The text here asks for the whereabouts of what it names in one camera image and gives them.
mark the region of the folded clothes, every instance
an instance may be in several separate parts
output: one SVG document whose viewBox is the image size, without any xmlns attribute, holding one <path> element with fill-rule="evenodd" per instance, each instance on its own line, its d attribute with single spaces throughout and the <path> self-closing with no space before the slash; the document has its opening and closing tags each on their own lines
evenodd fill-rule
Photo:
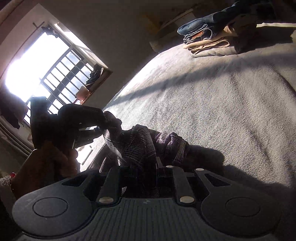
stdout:
<svg viewBox="0 0 296 241">
<path fill-rule="evenodd" d="M 205 45 L 200 45 L 200 46 L 197 46 L 195 48 L 188 48 L 189 51 L 191 51 L 191 53 L 193 54 L 197 54 L 201 51 L 204 51 L 204 50 L 207 50 L 207 49 L 210 49 L 212 47 L 228 47 L 230 45 L 230 39 L 231 37 L 228 37 L 228 38 L 221 38 L 219 39 L 218 41 L 215 41 L 215 42 L 212 42 L 212 43 L 209 43 L 209 44 L 205 44 Z"/>
<path fill-rule="evenodd" d="M 234 19 L 232 19 L 230 22 L 227 23 L 227 25 L 234 29 L 236 34 L 239 34 L 240 32 L 244 31 L 245 26 L 248 26 L 250 24 L 256 24 L 257 16 L 256 15 L 251 15 L 251 14 L 240 14 L 236 16 Z M 202 31 L 195 33 L 195 34 L 190 34 L 190 35 L 185 35 L 184 37 L 184 43 L 189 44 L 189 43 L 194 43 L 197 41 L 202 41 L 206 39 L 211 39 L 213 36 L 213 32 L 209 28 L 205 28 Z"/>
<path fill-rule="evenodd" d="M 225 37 L 223 40 L 226 40 L 229 45 L 223 46 L 223 41 L 216 41 L 218 44 L 210 46 L 208 48 L 196 49 L 194 52 L 191 50 L 191 55 L 194 58 L 205 57 L 205 56 L 224 56 L 241 53 L 242 49 L 247 45 L 248 41 L 254 36 L 256 28 L 252 25 L 248 25 L 248 28 L 245 28 L 245 31 L 241 32 L 238 37 Z"/>
<path fill-rule="evenodd" d="M 202 41 L 189 43 L 189 44 L 184 45 L 183 48 L 188 49 L 188 48 L 194 47 L 194 46 L 209 44 L 209 43 L 218 41 L 219 39 L 221 39 L 223 37 L 227 37 L 227 36 L 237 36 L 237 34 L 233 28 L 230 28 L 229 26 L 225 26 L 225 28 L 217 36 L 213 37 L 212 39 L 206 39 L 206 40 L 202 40 Z"/>
<path fill-rule="evenodd" d="M 198 57 L 206 57 L 206 56 L 225 56 L 225 55 L 232 55 L 232 54 L 239 54 L 239 51 L 237 51 L 235 46 L 228 46 L 228 47 L 221 47 L 221 48 L 212 47 L 210 49 L 201 51 L 196 54 L 191 53 L 191 56 L 194 58 L 198 58 Z"/>
<path fill-rule="evenodd" d="M 178 29 L 180 35 L 190 35 L 202 31 L 204 28 L 209 28 L 212 32 L 212 37 L 216 36 L 229 21 L 242 13 L 250 12 L 250 5 L 257 3 L 258 0 L 241 0 L 235 2 L 231 7 L 225 8 L 222 11 L 212 13 L 203 18 L 198 18 L 189 23 L 182 25 Z"/>
</svg>

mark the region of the beige cloth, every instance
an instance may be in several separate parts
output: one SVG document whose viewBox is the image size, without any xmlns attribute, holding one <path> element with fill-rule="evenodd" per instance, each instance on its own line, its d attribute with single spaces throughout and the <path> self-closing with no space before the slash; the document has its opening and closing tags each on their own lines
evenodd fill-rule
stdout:
<svg viewBox="0 0 296 241">
<path fill-rule="evenodd" d="M 228 47 L 221 47 L 221 48 L 212 47 L 204 51 L 200 51 L 196 54 L 191 53 L 191 56 L 194 58 L 198 58 L 198 57 L 207 57 L 207 56 L 225 56 L 225 55 L 232 55 L 232 54 L 239 54 L 235 46 L 228 46 Z"/>
<path fill-rule="evenodd" d="M 189 47 L 209 44 L 227 36 L 237 36 L 235 30 L 233 28 L 230 28 L 228 25 L 225 26 L 225 28 L 217 36 L 213 37 L 212 39 L 206 39 L 206 40 L 202 40 L 202 41 L 198 41 L 190 44 L 184 44 L 183 48 L 188 49 Z"/>
<path fill-rule="evenodd" d="M 229 41 L 225 38 L 221 38 L 216 42 L 212 42 L 205 45 L 199 45 L 197 47 L 188 48 L 192 53 L 198 53 L 199 51 L 203 51 L 205 49 L 209 49 L 211 47 L 227 47 L 229 46 Z"/>
</svg>

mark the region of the bed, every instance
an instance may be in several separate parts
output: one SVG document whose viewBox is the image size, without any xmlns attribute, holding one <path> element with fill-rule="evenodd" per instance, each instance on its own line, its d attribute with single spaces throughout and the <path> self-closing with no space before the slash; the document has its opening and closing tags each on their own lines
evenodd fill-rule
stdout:
<svg viewBox="0 0 296 241">
<path fill-rule="evenodd" d="M 296 237 L 295 26 L 261 25 L 243 53 L 192 58 L 182 45 L 160 53 L 104 110 L 122 120 L 175 132 L 225 177 L 281 205 L 280 240 Z M 95 140 L 85 166 L 103 146 Z"/>
</svg>

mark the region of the black plastic mount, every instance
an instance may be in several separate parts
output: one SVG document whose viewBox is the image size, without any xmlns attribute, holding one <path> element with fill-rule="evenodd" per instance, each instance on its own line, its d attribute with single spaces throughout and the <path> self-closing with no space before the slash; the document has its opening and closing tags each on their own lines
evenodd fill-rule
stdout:
<svg viewBox="0 0 296 241">
<path fill-rule="evenodd" d="M 276 240 L 269 233 L 280 209 L 270 196 L 204 169 L 158 172 L 173 180 L 173 197 L 121 197 L 121 181 L 131 178 L 126 167 L 87 170 L 28 193 L 12 210 L 24 231 L 19 240 Z M 197 201 L 204 189 L 208 195 Z"/>
</svg>

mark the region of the plaid fabric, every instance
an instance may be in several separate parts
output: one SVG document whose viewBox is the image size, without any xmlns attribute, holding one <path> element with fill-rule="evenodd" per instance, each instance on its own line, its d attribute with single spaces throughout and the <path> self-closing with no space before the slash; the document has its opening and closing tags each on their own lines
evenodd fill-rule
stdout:
<svg viewBox="0 0 296 241">
<path fill-rule="evenodd" d="M 122 130 L 121 120 L 109 111 L 104 114 L 107 128 L 101 128 L 101 132 L 107 146 L 117 156 L 118 165 L 134 169 L 143 185 L 143 191 L 148 192 L 149 196 L 157 196 L 156 157 L 159 156 L 165 165 L 180 166 L 188 152 L 188 143 L 176 133 L 158 132 L 141 125 Z M 114 160 L 114 157 L 107 156 L 100 172 L 109 171 L 115 165 Z"/>
</svg>

